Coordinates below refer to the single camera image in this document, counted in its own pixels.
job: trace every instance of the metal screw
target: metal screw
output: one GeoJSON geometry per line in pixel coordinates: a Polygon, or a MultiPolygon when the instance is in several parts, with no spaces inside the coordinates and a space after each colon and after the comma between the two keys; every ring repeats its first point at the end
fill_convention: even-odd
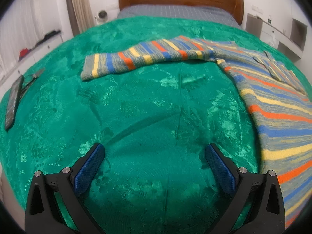
{"type": "Polygon", "coordinates": [[[275,171],[273,171],[273,170],[269,170],[269,174],[270,174],[272,177],[274,177],[274,176],[276,175],[275,171]]]}
{"type": "Polygon", "coordinates": [[[64,167],[62,170],[63,173],[69,173],[70,171],[71,171],[70,167],[64,167]]]}
{"type": "Polygon", "coordinates": [[[41,174],[41,171],[36,171],[34,175],[35,175],[35,177],[39,177],[40,174],[41,174]]]}
{"type": "Polygon", "coordinates": [[[247,169],[246,169],[245,167],[240,167],[240,168],[239,168],[239,171],[240,171],[241,173],[246,173],[246,172],[247,172],[247,169]]]}

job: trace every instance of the bed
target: bed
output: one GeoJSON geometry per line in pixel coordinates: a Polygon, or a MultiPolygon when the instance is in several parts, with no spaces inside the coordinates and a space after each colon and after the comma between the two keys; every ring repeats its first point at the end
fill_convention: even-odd
{"type": "MultiPolygon", "coordinates": [[[[243,17],[243,0],[119,2],[121,13],[130,6],[156,4],[217,7],[238,25],[243,17]]],[[[59,172],[101,142],[105,160],[80,199],[105,232],[204,233],[230,197],[217,185],[203,147],[218,142],[225,156],[252,172],[259,171],[261,161],[255,124],[233,81],[215,63],[204,61],[166,62],[87,82],[80,79],[87,55],[179,35],[269,51],[312,96],[305,76],[283,54],[235,27],[151,16],[93,27],[27,71],[46,68],[20,103],[15,125],[8,133],[0,126],[0,161],[22,207],[36,170],[59,172]]],[[[3,122],[7,99],[8,92],[0,104],[3,122]]]]}

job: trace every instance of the striped sweater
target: striped sweater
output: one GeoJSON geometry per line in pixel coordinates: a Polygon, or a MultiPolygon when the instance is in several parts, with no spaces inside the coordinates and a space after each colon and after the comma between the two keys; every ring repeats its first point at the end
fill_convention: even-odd
{"type": "Polygon", "coordinates": [[[87,56],[81,79],[187,59],[215,62],[234,79],[258,130],[261,172],[277,173],[289,226],[312,193],[312,103],[294,73],[270,53],[179,36],[87,56]]]}

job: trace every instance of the gray bed sheet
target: gray bed sheet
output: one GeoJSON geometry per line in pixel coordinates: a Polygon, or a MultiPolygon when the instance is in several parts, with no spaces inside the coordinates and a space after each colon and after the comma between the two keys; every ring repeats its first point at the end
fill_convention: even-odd
{"type": "Polygon", "coordinates": [[[183,5],[133,5],[121,10],[117,18],[134,16],[158,16],[211,21],[242,29],[233,16],[216,7],[191,7],[183,5]]]}

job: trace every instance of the green blanket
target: green blanket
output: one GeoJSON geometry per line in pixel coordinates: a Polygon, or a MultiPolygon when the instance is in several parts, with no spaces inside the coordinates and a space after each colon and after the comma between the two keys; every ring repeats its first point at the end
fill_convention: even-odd
{"type": "MultiPolygon", "coordinates": [[[[305,76],[284,55],[229,26],[134,17],[93,27],[28,70],[46,68],[22,99],[14,126],[8,133],[0,126],[0,161],[23,207],[36,170],[59,172],[100,142],[105,160],[81,200],[104,231],[207,229],[230,197],[216,184],[204,159],[205,145],[215,142],[252,172],[260,164],[255,126],[231,79],[215,63],[183,61],[80,80],[86,55],[179,35],[267,50],[312,96],[305,76]]],[[[8,93],[0,104],[3,124],[7,99],[8,93]]]]}

